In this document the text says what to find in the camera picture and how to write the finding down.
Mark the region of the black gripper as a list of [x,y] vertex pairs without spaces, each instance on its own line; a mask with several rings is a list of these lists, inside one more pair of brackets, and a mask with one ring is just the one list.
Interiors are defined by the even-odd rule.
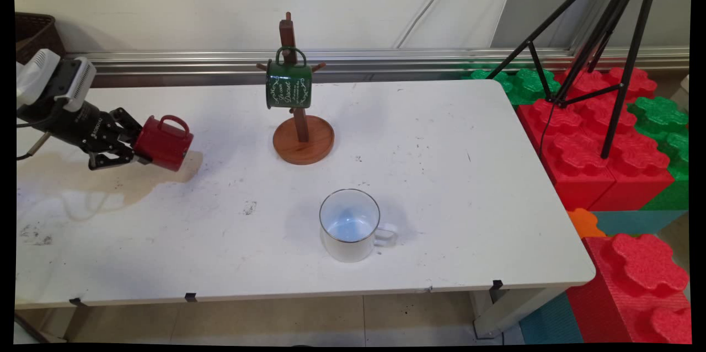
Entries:
[[124,108],[101,111],[85,102],[77,111],[53,110],[52,100],[32,105],[32,128],[57,138],[89,155],[91,170],[116,168],[133,162],[152,164],[152,159],[125,146],[120,140],[137,140],[143,126]]

